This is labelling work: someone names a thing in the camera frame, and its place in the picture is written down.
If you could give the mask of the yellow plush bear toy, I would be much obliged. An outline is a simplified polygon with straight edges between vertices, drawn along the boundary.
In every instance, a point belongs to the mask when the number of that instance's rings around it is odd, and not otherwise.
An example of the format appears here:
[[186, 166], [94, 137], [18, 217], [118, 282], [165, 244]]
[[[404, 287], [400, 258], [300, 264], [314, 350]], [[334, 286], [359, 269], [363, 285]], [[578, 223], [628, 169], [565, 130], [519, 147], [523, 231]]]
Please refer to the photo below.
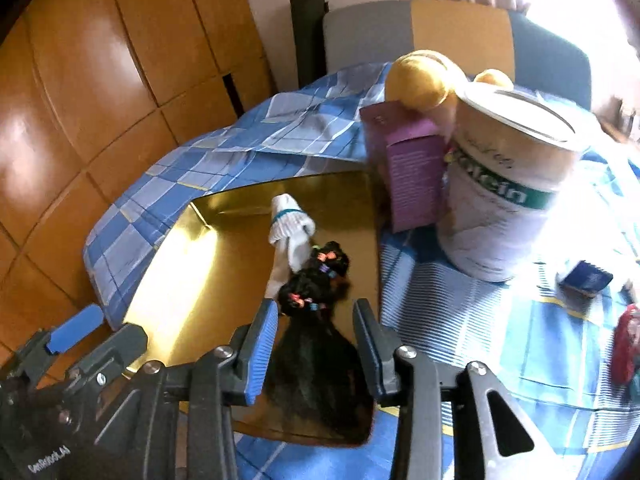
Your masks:
[[384, 82], [384, 101], [434, 122], [442, 136], [451, 136], [460, 96], [473, 91], [513, 90], [511, 78], [488, 68], [472, 80], [454, 61], [437, 51], [416, 50], [396, 58]]

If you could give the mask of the purple cardboard box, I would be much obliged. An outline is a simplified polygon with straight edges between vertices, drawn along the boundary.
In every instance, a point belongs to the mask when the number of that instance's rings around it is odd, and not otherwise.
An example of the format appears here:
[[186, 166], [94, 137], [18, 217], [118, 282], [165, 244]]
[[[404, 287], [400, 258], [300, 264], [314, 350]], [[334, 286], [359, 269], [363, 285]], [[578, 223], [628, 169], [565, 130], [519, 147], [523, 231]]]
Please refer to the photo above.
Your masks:
[[445, 138], [430, 118], [397, 101], [359, 111], [367, 158], [390, 196], [395, 233], [435, 223], [442, 212]]

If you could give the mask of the white protein powder can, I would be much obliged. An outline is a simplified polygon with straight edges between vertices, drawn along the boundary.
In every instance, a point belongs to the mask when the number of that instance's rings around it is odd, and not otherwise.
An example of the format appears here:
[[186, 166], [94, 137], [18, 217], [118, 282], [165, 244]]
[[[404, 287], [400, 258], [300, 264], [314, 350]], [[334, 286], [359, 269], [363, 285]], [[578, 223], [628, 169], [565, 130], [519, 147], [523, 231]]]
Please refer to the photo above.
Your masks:
[[457, 90], [439, 245], [462, 272], [514, 277], [582, 154], [574, 126], [532, 96], [482, 82]]

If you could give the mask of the blue foil packet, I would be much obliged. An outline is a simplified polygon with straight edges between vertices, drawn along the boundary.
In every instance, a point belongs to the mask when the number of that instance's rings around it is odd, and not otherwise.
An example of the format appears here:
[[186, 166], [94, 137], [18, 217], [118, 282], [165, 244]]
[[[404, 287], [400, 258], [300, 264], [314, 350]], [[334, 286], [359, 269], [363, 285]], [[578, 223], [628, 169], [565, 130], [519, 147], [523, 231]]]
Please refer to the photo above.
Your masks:
[[568, 260], [556, 274], [556, 280], [582, 296], [595, 297], [613, 281], [613, 274], [587, 260]]

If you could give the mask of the wooden wardrobe panels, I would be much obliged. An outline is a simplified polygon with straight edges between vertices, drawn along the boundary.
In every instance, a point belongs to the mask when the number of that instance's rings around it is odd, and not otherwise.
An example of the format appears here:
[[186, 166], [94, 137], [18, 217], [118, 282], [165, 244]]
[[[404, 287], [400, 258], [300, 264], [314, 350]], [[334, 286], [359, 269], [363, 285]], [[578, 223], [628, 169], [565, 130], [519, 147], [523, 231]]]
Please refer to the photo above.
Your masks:
[[1, 0], [1, 354], [94, 298], [85, 240], [173, 148], [273, 94], [248, 0]]

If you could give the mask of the gold tray box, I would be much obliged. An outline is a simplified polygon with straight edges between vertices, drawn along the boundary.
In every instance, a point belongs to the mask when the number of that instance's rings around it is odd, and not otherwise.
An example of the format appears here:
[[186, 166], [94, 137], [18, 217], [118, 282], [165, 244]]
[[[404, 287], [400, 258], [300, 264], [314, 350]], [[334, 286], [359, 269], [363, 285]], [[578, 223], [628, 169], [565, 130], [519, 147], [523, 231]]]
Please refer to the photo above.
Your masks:
[[316, 224], [314, 241], [340, 243], [349, 289], [333, 322], [356, 338], [352, 305], [378, 302], [378, 220], [363, 171], [289, 178], [206, 195], [183, 209], [134, 293], [125, 320], [141, 326], [148, 350], [129, 369], [157, 360], [194, 362], [253, 321], [270, 277], [271, 201], [288, 193]]

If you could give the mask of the yellow and teal headboard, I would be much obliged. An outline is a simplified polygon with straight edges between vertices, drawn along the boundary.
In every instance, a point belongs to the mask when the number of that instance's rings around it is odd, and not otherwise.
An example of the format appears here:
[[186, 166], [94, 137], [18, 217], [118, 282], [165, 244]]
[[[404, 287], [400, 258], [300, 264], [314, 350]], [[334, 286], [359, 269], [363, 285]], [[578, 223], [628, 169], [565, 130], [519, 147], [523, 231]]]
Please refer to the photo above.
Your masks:
[[587, 55], [520, 12], [450, 0], [368, 2], [326, 14], [323, 36], [330, 72], [432, 50], [465, 75], [494, 68], [519, 87], [591, 107]]

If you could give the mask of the white sock with teal band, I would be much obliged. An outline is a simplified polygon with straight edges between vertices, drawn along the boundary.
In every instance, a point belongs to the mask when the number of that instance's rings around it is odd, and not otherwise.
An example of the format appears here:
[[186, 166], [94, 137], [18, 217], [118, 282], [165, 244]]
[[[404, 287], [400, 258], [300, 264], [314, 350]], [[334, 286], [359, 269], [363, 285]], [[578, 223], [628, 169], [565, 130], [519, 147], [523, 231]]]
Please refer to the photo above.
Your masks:
[[271, 223], [268, 242], [274, 249], [273, 265], [265, 297], [276, 299], [279, 289], [296, 272], [303, 269], [311, 254], [316, 224], [288, 194], [271, 200]]

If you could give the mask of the red plush toy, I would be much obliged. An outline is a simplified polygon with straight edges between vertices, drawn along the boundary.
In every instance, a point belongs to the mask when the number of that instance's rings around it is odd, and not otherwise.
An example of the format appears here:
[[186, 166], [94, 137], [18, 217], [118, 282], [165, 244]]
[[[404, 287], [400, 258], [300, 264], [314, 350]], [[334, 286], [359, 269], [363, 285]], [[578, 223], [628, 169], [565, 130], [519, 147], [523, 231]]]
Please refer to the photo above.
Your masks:
[[639, 308], [626, 307], [614, 330], [611, 378], [616, 385], [627, 385], [634, 377], [639, 355]]

